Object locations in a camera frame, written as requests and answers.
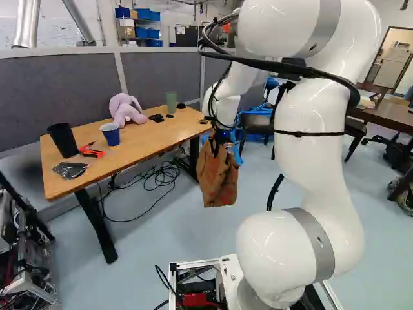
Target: green cup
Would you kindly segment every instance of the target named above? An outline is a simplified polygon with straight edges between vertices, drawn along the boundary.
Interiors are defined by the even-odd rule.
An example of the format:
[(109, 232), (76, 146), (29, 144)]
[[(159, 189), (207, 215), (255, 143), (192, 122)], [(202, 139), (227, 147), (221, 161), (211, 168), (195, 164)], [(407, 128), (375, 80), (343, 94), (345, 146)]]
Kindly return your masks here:
[(168, 105), (168, 113), (174, 114), (176, 112), (177, 94), (176, 92), (166, 93), (166, 103)]

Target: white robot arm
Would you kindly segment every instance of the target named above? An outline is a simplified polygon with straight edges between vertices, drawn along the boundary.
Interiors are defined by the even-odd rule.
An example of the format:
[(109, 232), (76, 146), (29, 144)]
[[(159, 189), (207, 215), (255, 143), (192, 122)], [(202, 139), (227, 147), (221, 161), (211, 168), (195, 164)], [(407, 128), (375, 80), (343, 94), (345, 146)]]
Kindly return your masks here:
[[(381, 32), (367, 0), (245, 0), (237, 27), (251, 53), (305, 58), (308, 66), (352, 82), (377, 50)], [(217, 88), (217, 118), (226, 125), (233, 124), (239, 95), (256, 73), (234, 63)], [(348, 99), (348, 89), (334, 81), (304, 80), (279, 104), (275, 129), (343, 132)], [(353, 268), (363, 256), (364, 236), (343, 177), (340, 136), (276, 134), (275, 148), (283, 174), (304, 190), (303, 203), (247, 218), (237, 232), (237, 255), (257, 296), (285, 309), (306, 285)]]

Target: doorway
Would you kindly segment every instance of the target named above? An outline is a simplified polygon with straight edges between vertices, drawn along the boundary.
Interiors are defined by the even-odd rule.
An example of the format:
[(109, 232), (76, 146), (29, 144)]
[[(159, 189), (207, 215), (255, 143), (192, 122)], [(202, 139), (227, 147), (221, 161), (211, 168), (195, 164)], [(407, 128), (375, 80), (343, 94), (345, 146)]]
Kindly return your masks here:
[(413, 28), (389, 27), (365, 82), (404, 96), (413, 86)]

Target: wooden table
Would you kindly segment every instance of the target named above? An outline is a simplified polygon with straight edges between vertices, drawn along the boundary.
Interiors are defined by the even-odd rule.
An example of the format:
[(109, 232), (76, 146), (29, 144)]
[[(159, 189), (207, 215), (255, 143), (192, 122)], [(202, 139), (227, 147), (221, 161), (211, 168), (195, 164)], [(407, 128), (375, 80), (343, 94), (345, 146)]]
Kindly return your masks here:
[[(144, 110), (143, 112), (147, 116), (162, 114), (165, 121), (155, 123), (148, 120), (142, 125), (127, 124), (125, 128), (121, 129), (121, 144), (116, 147), (109, 147), (99, 130), (102, 124), (111, 122), (112, 119), (72, 129), (78, 147), (97, 140), (93, 145), (93, 149), (106, 151), (106, 155), (99, 159), (84, 158), (82, 155), (77, 155), (65, 160), (48, 134), (40, 137), (46, 199), (53, 201), (67, 194), (75, 193), (77, 200), (96, 231), (108, 264), (116, 261), (117, 253), (99, 205), (96, 200), (89, 197), (85, 187), (136, 163), (171, 150), (186, 140), (190, 140), (190, 155), (189, 163), (182, 163), (183, 168), (196, 178), (199, 135), (211, 129), (209, 123), (206, 125), (199, 123), (203, 119), (203, 115), (192, 108), (177, 110), (174, 118), (165, 117), (167, 114), (166, 105)], [(52, 171), (52, 167), (62, 161), (87, 162), (90, 163), (90, 166), (82, 176), (74, 180), (64, 180)]]
[(380, 106), (380, 103), (383, 101), (384, 97), (389, 92), (389, 90), (393, 89), (384, 86), (377, 86), (370, 82), (357, 83), (356, 87), (361, 90), (366, 90), (367, 92), (373, 92), (374, 94), (370, 96), (370, 99), (372, 101), (375, 101), (377, 106)]
[[(358, 108), (353, 108), (349, 111), (348, 115), (362, 119), (368, 123), (374, 123), (376, 125), (413, 135), (413, 114), (408, 111), (408, 107), (398, 105), (390, 100), (384, 99), (377, 109), (366, 108), (364, 110), (360, 110)], [(409, 141), (406, 147), (403, 148), (400, 162), (404, 162), (410, 158), (412, 149), (413, 138)], [(413, 166), (404, 175), (402, 180), (399, 182), (399, 185), (390, 193), (388, 199), (394, 202), (412, 181)]]

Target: plush bunny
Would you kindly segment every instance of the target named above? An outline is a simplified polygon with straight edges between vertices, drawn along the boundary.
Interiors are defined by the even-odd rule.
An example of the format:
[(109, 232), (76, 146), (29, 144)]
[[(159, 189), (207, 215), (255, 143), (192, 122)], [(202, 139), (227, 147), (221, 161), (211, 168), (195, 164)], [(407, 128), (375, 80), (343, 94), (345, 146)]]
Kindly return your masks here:
[(119, 128), (125, 126), (126, 121), (134, 121), (138, 124), (146, 123), (148, 118), (142, 114), (142, 108), (137, 99), (128, 94), (120, 93), (109, 101), (109, 111)]

